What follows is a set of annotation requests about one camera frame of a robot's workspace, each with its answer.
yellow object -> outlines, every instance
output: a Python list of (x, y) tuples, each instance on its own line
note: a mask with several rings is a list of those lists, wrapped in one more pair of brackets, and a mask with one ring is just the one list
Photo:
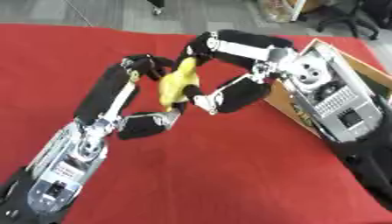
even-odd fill
[(174, 102), (186, 102), (188, 99), (183, 94), (187, 85), (200, 85), (199, 76), (196, 74), (196, 59), (184, 59), (177, 71), (167, 74), (159, 82), (159, 102), (166, 111), (172, 109)]

red table surface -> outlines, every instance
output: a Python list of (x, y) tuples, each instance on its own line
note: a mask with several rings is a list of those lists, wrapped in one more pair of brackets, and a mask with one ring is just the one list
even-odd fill
[[(175, 58), (191, 36), (103, 28), (1, 24), (0, 181), (72, 120), (105, 68), (134, 53)], [(312, 40), (285, 36), (298, 48)], [(321, 38), (378, 67), (353, 38)], [(199, 69), (212, 90), (241, 69)], [(157, 84), (142, 80), (129, 111), (157, 111)], [(87, 183), (66, 223), (392, 223), (315, 136), (267, 103), (231, 115), (189, 107), (171, 131), (121, 142)]]

robotic arm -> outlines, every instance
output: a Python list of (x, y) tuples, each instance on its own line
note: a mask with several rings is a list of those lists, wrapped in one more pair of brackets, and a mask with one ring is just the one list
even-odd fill
[[(218, 59), (245, 68), (248, 72), (226, 81), (211, 94), (203, 94), (198, 84), (185, 85), (178, 81), (176, 87), (171, 83), (171, 88), (161, 88), (161, 103), (165, 106), (184, 94), (192, 104), (211, 115), (235, 112), (267, 96), (272, 82), (279, 77), (277, 62), (282, 65), (296, 55), (292, 43), (283, 38), (231, 30), (205, 32), (185, 47), (175, 68), (191, 57), (195, 60), (195, 66)], [(166, 76), (162, 82), (170, 82), (173, 76), (176, 75)]]
[(367, 191), (392, 211), (392, 108), (330, 45), (296, 52), (290, 41), (241, 31), (206, 32), (180, 54), (179, 68), (218, 59), (248, 70), (203, 94), (175, 73), (161, 80), (161, 104), (186, 98), (211, 115), (235, 112), (270, 93), (281, 81), (321, 139)]
[(165, 75), (163, 67), (171, 64), (146, 54), (126, 57), (109, 68), (75, 110), (73, 121), (0, 187), (0, 222), (61, 223), (105, 160), (106, 136), (118, 130), (121, 139), (131, 139), (169, 129), (180, 116), (180, 108), (129, 116), (122, 116), (122, 110), (137, 95), (142, 75), (157, 81)]

